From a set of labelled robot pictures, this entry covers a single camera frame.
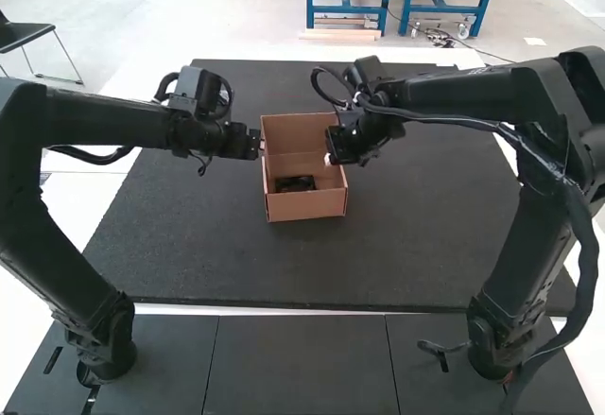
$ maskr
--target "black rubber mat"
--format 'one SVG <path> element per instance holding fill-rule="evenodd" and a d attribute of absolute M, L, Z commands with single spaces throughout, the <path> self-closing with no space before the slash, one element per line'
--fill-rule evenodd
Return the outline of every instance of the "black rubber mat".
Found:
<path fill-rule="evenodd" d="M 538 332 L 538 344 L 552 337 L 551 322 L 544 319 Z M 505 397 L 464 352 L 438 360 L 416 346 L 419 339 L 465 341 L 458 314 L 143 315 L 135 317 L 133 339 L 133 369 L 86 389 L 76 379 L 76 350 L 55 323 L 3 413 L 497 415 Z M 592 413 L 562 352 L 539 370 L 511 415 Z"/>
<path fill-rule="evenodd" d="M 262 114 L 330 110 L 310 86 L 314 62 L 196 64 L 229 80 L 233 120 L 249 126 Z M 85 251 L 136 301 L 462 310 L 490 274 L 517 206 L 518 184 L 494 138 L 457 127 L 408 125 L 366 168 L 347 167 L 342 218 L 268 224 L 260 161 L 215 159 L 202 179 L 198 167 L 144 150 Z M 567 313 L 574 291 L 563 271 L 549 312 Z"/>

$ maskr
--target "cardboard box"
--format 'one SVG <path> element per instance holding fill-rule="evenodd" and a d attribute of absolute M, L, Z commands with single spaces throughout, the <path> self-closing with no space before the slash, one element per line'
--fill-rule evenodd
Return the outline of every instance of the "cardboard box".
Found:
<path fill-rule="evenodd" d="M 326 166 L 325 130 L 338 123 L 333 112 L 261 116 L 267 220 L 344 216 L 349 187 L 342 166 Z M 275 181 L 313 176 L 311 191 L 276 193 Z"/>

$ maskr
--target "cart wheel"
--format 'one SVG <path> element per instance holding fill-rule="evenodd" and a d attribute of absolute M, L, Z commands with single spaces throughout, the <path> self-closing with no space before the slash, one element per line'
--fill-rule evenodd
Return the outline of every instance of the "cart wheel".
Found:
<path fill-rule="evenodd" d="M 461 40 L 466 40 L 469 38 L 469 34 L 469 28 L 465 24 L 460 23 L 458 25 L 458 38 Z"/>
<path fill-rule="evenodd" d="M 418 29 L 420 29 L 420 22 L 419 22 L 419 21 L 417 21 L 417 22 L 414 24 L 414 27 L 412 28 L 412 31 L 411 31 L 411 32 L 410 32 L 410 34 L 409 34 L 409 36 L 410 36 L 412 39 L 415 39 L 416 37 L 418 37 Z"/>

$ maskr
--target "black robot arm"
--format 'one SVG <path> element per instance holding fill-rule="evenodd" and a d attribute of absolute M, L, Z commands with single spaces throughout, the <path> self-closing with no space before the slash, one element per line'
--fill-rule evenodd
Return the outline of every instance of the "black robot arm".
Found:
<path fill-rule="evenodd" d="M 329 71 L 353 101 L 321 90 Z M 328 164 L 366 164 L 405 135 L 406 122 L 494 132 L 517 152 L 519 206 L 493 272 L 467 309 L 469 359 L 482 376 L 510 383 L 503 413 L 541 364 L 571 342 L 592 311 L 598 243 L 592 216 L 605 182 L 605 52 L 581 48 L 555 59 L 396 79 L 380 61 L 344 74 L 318 67 L 318 93 L 353 110 L 326 131 Z M 574 238 L 581 244 L 576 304 L 560 334 L 536 350 L 534 331 Z"/>
<path fill-rule="evenodd" d="M 165 89 L 177 80 L 173 94 Z M 227 91 L 225 98 L 221 94 Z M 167 107 L 161 102 L 167 100 Z M 183 67 L 161 84 L 155 102 L 127 101 L 0 82 L 0 263 L 44 299 L 78 348 L 84 385 L 111 381 L 134 363 L 134 306 L 103 279 L 47 212 L 39 188 L 43 147 L 106 164 L 133 147 L 254 160 L 259 130 L 232 122 L 233 92 L 224 79 Z M 69 145 L 118 145 L 111 158 Z"/>

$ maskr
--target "chair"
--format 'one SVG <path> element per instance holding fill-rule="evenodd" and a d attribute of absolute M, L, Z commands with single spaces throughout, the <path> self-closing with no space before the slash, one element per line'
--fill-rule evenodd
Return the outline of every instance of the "chair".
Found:
<path fill-rule="evenodd" d="M 0 10 L 0 54 L 6 54 L 12 51 L 13 49 L 21 48 L 21 50 L 23 51 L 23 55 L 26 57 L 29 71 L 36 78 L 56 79 L 59 81 L 75 82 L 76 84 L 84 85 L 84 81 L 82 80 L 78 69 L 74 65 L 72 58 L 69 57 L 69 53 L 65 49 L 65 46 L 63 46 L 63 42 L 59 38 L 59 35 L 57 35 L 55 28 L 55 25 L 41 25 L 35 23 L 12 23 L 7 19 L 2 10 Z M 39 39 L 40 37 L 50 32 L 55 34 L 55 37 L 57 37 L 57 41 L 59 42 L 60 47 L 63 49 L 65 56 L 67 56 L 67 59 L 72 64 L 72 67 L 74 68 L 74 71 L 78 76 L 78 80 L 56 78 L 47 75 L 42 75 L 40 73 L 34 73 L 33 68 L 31 68 L 31 63 L 29 62 L 29 58 L 27 57 L 24 45 L 33 42 L 34 40 Z M 0 65 L 0 70 L 2 70 L 2 72 L 7 78 L 10 78 L 9 74 L 2 65 Z"/>

